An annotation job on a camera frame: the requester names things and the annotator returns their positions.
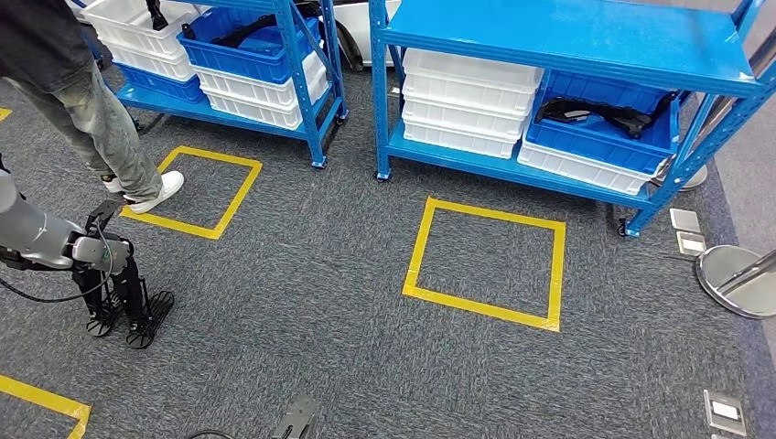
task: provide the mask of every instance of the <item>metal stanchion base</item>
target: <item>metal stanchion base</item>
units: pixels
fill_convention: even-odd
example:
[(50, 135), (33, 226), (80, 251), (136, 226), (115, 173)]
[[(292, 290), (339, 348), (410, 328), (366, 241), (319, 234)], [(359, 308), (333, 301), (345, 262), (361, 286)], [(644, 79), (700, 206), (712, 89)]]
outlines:
[(749, 318), (776, 316), (776, 273), (763, 273), (722, 295), (717, 288), (735, 273), (757, 261), (755, 252), (720, 245), (698, 256), (695, 274), (708, 295), (730, 311)]
[[(655, 177), (652, 179), (652, 183), (655, 186), (661, 186), (663, 184), (663, 177)], [(687, 183), (684, 184), (684, 186), (679, 189), (679, 192), (689, 192), (691, 190), (694, 190), (698, 188), (699, 186), (703, 185), (706, 182), (706, 179), (708, 178), (708, 168), (706, 165), (704, 165), (698, 172), (695, 173), (694, 176), (690, 177), (689, 180), (687, 180)]]

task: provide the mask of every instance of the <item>caster wheel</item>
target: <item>caster wheel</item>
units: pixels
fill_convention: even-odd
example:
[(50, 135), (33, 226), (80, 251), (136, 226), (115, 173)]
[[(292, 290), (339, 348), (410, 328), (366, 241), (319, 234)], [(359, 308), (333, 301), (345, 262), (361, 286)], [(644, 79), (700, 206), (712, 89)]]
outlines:
[(388, 181), (391, 181), (391, 174), (388, 174), (387, 176), (383, 176), (379, 172), (374, 171), (373, 176), (378, 183), (386, 183)]
[(618, 234), (619, 234), (621, 237), (623, 237), (623, 238), (625, 238), (626, 236), (628, 236), (628, 233), (625, 231), (625, 219), (624, 219), (624, 218), (620, 218), (620, 225), (619, 225), (619, 226), (618, 226), (618, 228), (617, 228), (617, 233), (618, 233)]
[(328, 166), (328, 165), (329, 165), (329, 158), (328, 157), (324, 157), (323, 158), (323, 162), (313, 163), (312, 164), (313, 169), (320, 169), (320, 170), (326, 169), (326, 166)]

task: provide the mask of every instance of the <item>yellow tape square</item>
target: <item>yellow tape square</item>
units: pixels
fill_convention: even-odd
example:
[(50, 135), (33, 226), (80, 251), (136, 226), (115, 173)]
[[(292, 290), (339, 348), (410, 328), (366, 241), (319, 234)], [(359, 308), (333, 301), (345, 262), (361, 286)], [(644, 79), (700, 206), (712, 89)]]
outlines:
[[(417, 277), (420, 274), (420, 264), (423, 261), (423, 253), (426, 250), (428, 233), (431, 231), (431, 221), (434, 218), (436, 209), (451, 210), (453, 212), (476, 215), (485, 218), (503, 220), (524, 224), (527, 226), (542, 227), (553, 231), (553, 255), (550, 267), (550, 291), (547, 299), (548, 309), (547, 317), (533, 316), (521, 313), (499, 306), (483, 304), (473, 300), (455, 297), (454, 295), (438, 293), (436, 291), (426, 290), (417, 286)], [(458, 309), (464, 309), (475, 313), (483, 314), (508, 320), (530, 327), (539, 327), (550, 331), (560, 331), (560, 302), (561, 286), (563, 284), (563, 255), (566, 245), (566, 224), (560, 221), (551, 221), (549, 219), (539, 219), (525, 217), (498, 210), (475, 208), (449, 201), (442, 201), (428, 197), (426, 208), (423, 212), (423, 218), (420, 220), (420, 228), (417, 231), (415, 239), (415, 248), (413, 249), (412, 259), (410, 260), (407, 276), (404, 279), (404, 288), (402, 294), (409, 295), (418, 299), (427, 300), (440, 305), (452, 306)]]
[(219, 219), (219, 222), (218, 224), (216, 224), (216, 227), (212, 229), (208, 229), (206, 227), (201, 227), (194, 224), (188, 224), (187, 222), (160, 217), (158, 215), (154, 215), (153, 213), (136, 214), (133, 211), (131, 211), (127, 206), (124, 206), (121, 216), (132, 218), (138, 221), (147, 222), (149, 224), (154, 224), (155, 226), (165, 227), (167, 229), (182, 231), (184, 233), (201, 236), (203, 238), (210, 238), (212, 240), (217, 240), (218, 238), (221, 237), (223, 232), (226, 230), (226, 226), (228, 226), (229, 222), (232, 220), (232, 217), (234, 216), (234, 212), (236, 212), (237, 208), (240, 207), (240, 204), (243, 202), (243, 198), (245, 198), (245, 195), (248, 193), (248, 189), (251, 188), (251, 186), (253, 185), (253, 182), (256, 180), (257, 177), (259, 177), (259, 172), (261, 172), (262, 170), (262, 162), (259, 162), (258, 160), (251, 160), (248, 158), (237, 157), (234, 155), (214, 153), (212, 151), (192, 148), (189, 146), (179, 146), (173, 149), (172, 152), (167, 156), (167, 158), (165, 158), (162, 161), (162, 163), (159, 164), (159, 167), (158, 167), (159, 172), (160, 173), (164, 172), (165, 169), (167, 169), (170, 163), (172, 163), (172, 161), (175, 160), (175, 157), (177, 157), (179, 154), (188, 154), (188, 155), (194, 155), (197, 157), (209, 158), (212, 160), (221, 160), (222, 162), (233, 163), (235, 165), (240, 165), (240, 166), (248, 166), (251, 168), (251, 172), (248, 173), (248, 177), (245, 179), (245, 181), (243, 181), (242, 185), (240, 186), (240, 189), (237, 190), (237, 194), (232, 199), (232, 202), (229, 203), (229, 207), (226, 208), (226, 211), (221, 216), (221, 219)]
[(6, 117), (8, 117), (8, 114), (10, 114), (11, 111), (7, 108), (0, 108), (0, 122), (2, 122)]
[(89, 421), (89, 412), (92, 408), (88, 405), (69, 400), (63, 396), (43, 391), (29, 384), (12, 380), (0, 375), (0, 392), (7, 393), (21, 400), (32, 402), (44, 409), (49, 409), (59, 414), (64, 414), (78, 421), (68, 434), (68, 439), (81, 439), (86, 433), (86, 423)]

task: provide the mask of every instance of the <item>white vehicle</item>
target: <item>white vehicle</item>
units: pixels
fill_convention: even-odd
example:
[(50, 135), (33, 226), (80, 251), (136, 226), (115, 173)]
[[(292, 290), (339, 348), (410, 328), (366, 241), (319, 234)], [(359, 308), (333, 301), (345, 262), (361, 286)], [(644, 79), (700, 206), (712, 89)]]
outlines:
[[(393, 16), (401, 0), (388, 0), (388, 17)], [(366, 0), (334, 0), (339, 49), (353, 70), (363, 70), (372, 64), (372, 42), (369, 38), (369, 2)]]

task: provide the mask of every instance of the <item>shelf post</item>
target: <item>shelf post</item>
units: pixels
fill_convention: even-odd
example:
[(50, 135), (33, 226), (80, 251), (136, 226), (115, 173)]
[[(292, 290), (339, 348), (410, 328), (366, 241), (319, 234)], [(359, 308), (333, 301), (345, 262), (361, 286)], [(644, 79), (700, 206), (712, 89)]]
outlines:
[(385, 80), (385, 40), (383, 29), (388, 21), (384, 0), (369, 0), (369, 21), (372, 40), (372, 102), (374, 104), (374, 151), (377, 155), (379, 180), (388, 179), (391, 165), (388, 160), (388, 97)]
[(317, 168), (324, 168), (326, 167), (326, 157), (323, 155), (322, 142), (318, 136), (316, 114), (313, 111), (310, 93), (307, 91), (307, 78), (302, 68), (302, 56), (296, 41), (296, 28), (294, 27), (294, 18), (291, 13), (291, 8), (296, 7), (296, 5), (292, 2), (293, 0), (273, 0), (275, 19), (277, 21), (277, 28), (283, 38), (283, 47), (288, 53), (288, 68), (291, 71), (291, 79), (294, 81), (294, 88), (296, 89), (296, 98), (299, 101), (302, 126), (305, 129), (305, 140), (307, 140), (307, 146), (312, 157), (311, 165)]
[(741, 38), (741, 43), (747, 39), (747, 35), (749, 34), (763, 3), (765, 3), (765, 0), (741, 0), (741, 3), (738, 4), (736, 10), (733, 11), (733, 23), (736, 25), (736, 30), (738, 31), (738, 36)]
[[(391, 18), (390, 14), (388, 14), (388, 9), (386, 8), (385, 25), (388, 26), (389, 23), (391, 23)], [(406, 75), (404, 74), (404, 65), (402, 62), (407, 48), (401, 49), (400, 53), (398, 46), (392, 44), (388, 45), (388, 53), (391, 55), (391, 61), (393, 62), (393, 71), (396, 73), (396, 79), (399, 81), (399, 112), (404, 109), (404, 79), (406, 78)]]
[(698, 133), (701, 131), (701, 128), (703, 127), (703, 124), (706, 121), (709, 112), (711, 111), (711, 106), (714, 104), (716, 98), (717, 96), (715, 94), (707, 94), (704, 96), (700, 106), (698, 106), (698, 110), (695, 112), (693, 121), (687, 128), (687, 133), (684, 135), (684, 140), (676, 152), (674, 162), (668, 169), (666, 178), (674, 179), (674, 175), (676, 174), (674, 169), (681, 167), (682, 163), (684, 163), (684, 159), (687, 158), (687, 155), (690, 154), (690, 151), (695, 144), (695, 140), (698, 138)]
[(711, 133), (701, 141), (698, 147), (685, 160), (676, 164), (676, 169), (669, 172), (663, 185), (650, 197), (652, 205), (647, 209), (640, 209), (625, 226), (625, 233), (629, 236), (639, 236), (649, 222), (660, 212), (674, 196), (679, 192), (684, 183), (719, 151), (733, 134), (737, 133), (741, 126), (776, 91), (776, 62), (763, 71), (759, 81), (764, 84), (748, 98), (739, 99), (733, 104), (730, 112), (719, 122)]
[(342, 62), (340, 61), (340, 46), (337, 40), (337, 23), (334, 20), (334, 5), (331, 0), (320, 0), (323, 11), (324, 39), (326, 51), (331, 64), (332, 81), (334, 82), (334, 97), (342, 98), (342, 105), (337, 110), (337, 117), (344, 120), (348, 117), (348, 107), (345, 104), (345, 87), (342, 78)]

